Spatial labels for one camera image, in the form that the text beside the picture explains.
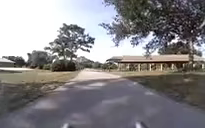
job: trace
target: grass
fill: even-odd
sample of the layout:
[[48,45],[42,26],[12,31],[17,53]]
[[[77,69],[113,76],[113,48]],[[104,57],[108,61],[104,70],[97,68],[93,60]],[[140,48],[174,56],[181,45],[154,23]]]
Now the grass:
[[178,101],[205,110],[205,72],[113,72]]
[[74,78],[78,72],[0,71],[0,115],[16,110]]

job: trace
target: house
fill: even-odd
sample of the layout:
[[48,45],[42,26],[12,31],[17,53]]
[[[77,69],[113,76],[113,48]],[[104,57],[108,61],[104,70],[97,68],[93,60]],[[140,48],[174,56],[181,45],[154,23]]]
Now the house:
[[[154,71],[183,69],[189,62],[188,55],[114,56],[107,61],[116,62],[118,70]],[[204,69],[205,59],[194,55],[194,67]]]
[[0,67],[14,67],[15,62],[5,59],[5,58],[0,58]]

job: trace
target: wall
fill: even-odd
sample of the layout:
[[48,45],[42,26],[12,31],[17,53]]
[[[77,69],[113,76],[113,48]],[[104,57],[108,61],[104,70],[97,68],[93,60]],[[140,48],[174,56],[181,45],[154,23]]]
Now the wall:
[[0,67],[14,67],[13,63],[0,62]]

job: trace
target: roof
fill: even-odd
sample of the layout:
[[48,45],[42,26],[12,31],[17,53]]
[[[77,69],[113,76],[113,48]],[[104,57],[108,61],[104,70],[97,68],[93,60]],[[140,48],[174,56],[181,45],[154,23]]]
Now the roof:
[[[116,56],[108,59],[107,61],[116,62],[176,62],[176,61],[189,61],[188,55],[153,55],[145,56]],[[194,61],[205,61],[204,58],[194,55]]]
[[11,60],[8,60],[6,58],[0,58],[0,62],[3,62],[3,63],[15,63],[15,62],[13,62]]

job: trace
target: road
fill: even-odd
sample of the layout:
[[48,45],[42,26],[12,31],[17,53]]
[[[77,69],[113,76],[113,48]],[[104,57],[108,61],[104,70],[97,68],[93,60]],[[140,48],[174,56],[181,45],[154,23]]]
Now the road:
[[82,71],[64,87],[0,118],[0,128],[205,128],[205,113],[119,76]]

